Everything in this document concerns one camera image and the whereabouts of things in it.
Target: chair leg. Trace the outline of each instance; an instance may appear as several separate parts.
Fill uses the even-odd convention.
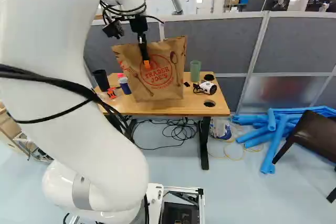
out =
[[[336,199],[336,188],[327,196],[327,200],[330,203],[333,203],[335,199]]]
[[[281,157],[284,155],[284,153],[288,151],[288,149],[292,146],[292,144],[293,144],[292,141],[286,141],[283,147],[277,153],[277,155],[275,155],[275,157],[273,158],[272,163],[276,164],[279,161],[279,159],[281,159]]]

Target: green cup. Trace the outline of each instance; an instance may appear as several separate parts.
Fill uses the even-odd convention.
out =
[[[201,71],[201,62],[199,60],[192,60],[190,62],[190,72],[192,82],[199,82],[200,71]]]

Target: brown chair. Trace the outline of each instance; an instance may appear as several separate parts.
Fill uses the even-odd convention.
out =
[[[293,143],[336,163],[336,117],[326,118],[310,110],[305,111],[272,163],[276,164]],[[330,203],[335,199],[336,188],[327,197]]]

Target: shelf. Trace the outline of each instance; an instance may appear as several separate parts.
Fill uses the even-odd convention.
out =
[[[226,6],[228,7],[228,6],[237,6],[237,5],[247,5],[247,4],[232,4],[232,5],[226,5]]]

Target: black cup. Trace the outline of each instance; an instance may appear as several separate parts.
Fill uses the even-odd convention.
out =
[[[98,69],[93,72],[93,76],[100,87],[100,90],[103,92],[107,92],[110,88],[109,80],[107,79],[106,71],[104,69]]]

